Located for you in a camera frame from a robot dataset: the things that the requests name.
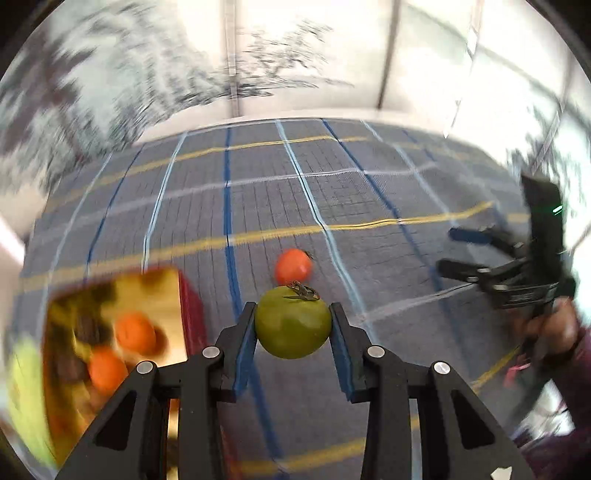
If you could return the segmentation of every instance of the black device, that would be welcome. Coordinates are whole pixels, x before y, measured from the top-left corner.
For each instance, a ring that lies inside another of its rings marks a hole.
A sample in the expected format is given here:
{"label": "black device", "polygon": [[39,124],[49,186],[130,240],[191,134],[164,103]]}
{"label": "black device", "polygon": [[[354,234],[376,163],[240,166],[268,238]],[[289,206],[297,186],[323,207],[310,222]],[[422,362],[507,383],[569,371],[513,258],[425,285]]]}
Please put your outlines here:
{"label": "black device", "polygon": [[[141,362],[78,442],[57,480],[163,480],[171,398],[180,398],[180,480],[226,478],[217,403],[234,402],[246,386],[256,346],[249,302],[215,346],[186,362],[159,368]],[[416,398],[425,480],[489,479],[511,467],[512,480],[533,480],[525,459],[484,404],[444,362],[408,364],[372,345],[330,306],[330,343],[341,389],[369,402],[363,480],[411,479],[409,398]]]}
{"label": "black device", "polygon": [[[491,268],[444,258],[437,262],[437,271],[442,277],[477,284],[497,308],[531,307],[530,317],[534,318],[551,307],[556,298],[574,298],[576,282],[563,261],[564,207],[558,187],[547,179],[524,173],[521,186],[530,210],[529,239],[519,239],[501,226],[449,230],[452,240],[490,245],[513,260]],[[523,363],[533,357],[536,341],[524,341]]]}

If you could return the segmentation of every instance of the hand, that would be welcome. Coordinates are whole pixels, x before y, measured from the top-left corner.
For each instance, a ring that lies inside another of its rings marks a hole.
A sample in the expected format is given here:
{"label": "hand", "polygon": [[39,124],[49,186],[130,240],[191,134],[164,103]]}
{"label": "hand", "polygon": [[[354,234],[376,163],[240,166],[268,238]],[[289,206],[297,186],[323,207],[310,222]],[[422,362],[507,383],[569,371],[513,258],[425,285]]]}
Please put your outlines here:
{"label": "hand", "polygon": [[513,311],[514,328],[518,335],[544,338],[548,352],[565,353],[574,347],[579,334],[577,312],[571,299],[563,297],[554,302],[554,310],[531,320]]}

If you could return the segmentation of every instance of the orange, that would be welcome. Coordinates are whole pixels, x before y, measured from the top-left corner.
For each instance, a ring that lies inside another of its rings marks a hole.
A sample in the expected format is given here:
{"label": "orange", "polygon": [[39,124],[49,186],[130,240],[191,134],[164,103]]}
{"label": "orange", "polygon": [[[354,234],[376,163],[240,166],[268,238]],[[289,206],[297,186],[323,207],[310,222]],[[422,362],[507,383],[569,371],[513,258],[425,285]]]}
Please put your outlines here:
{"label": "orange", "polygon": [[154,326],[143,312],[127,312],[115,323],[117,343],[131,352],[150,355],[156,350]]}
{"label": "orange", "polygon": [[275,264],[275,279],[279,285],[305,282],[312,273],[312,258],[308,252],[290,248],[284,251]]}
{"label": "orange", "polygon": [[112,395],[127,377],[127,367],[121,358],[108,347],[92,351],[88,373],[94,387],[104,395]]}

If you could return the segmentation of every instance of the green tomato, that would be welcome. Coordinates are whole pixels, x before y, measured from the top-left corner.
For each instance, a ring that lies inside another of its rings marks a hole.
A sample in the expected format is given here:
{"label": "green tomato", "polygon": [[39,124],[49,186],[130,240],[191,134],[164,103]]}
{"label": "green tomato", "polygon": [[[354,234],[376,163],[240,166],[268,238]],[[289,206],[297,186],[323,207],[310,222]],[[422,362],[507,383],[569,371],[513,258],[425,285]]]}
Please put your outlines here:
{"label": "green tomato", "polygon": [[256,335],[264,349],[279,358],[310,355],[324,344],[332,328],[326,303],[311,288],[301,284],[296,288],[314,292],[314,300],[298,295],[293,286],[283,286],[265,293],[256,307]]}

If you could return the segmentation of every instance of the triangular cutout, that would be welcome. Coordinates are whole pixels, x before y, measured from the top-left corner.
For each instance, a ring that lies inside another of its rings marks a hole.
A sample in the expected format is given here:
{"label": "triangular cutout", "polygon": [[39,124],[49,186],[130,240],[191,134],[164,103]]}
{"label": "triangular cutout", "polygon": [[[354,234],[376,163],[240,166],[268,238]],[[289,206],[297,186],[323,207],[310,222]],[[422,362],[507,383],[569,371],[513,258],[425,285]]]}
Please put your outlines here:
{"label": "triangular cutout", "polygon": [[125,450],[129,439],[131,417],[134,414],[135,391],[129,392],[121,401],[117,410],[106,421],[95,437],[95,445],[111,450]]}
{"label": "triangular cutout", "polygon": [[460,427],[462,445],[466,450],[495,443],[494,434],[459,390],[452,391],[452,401]]}

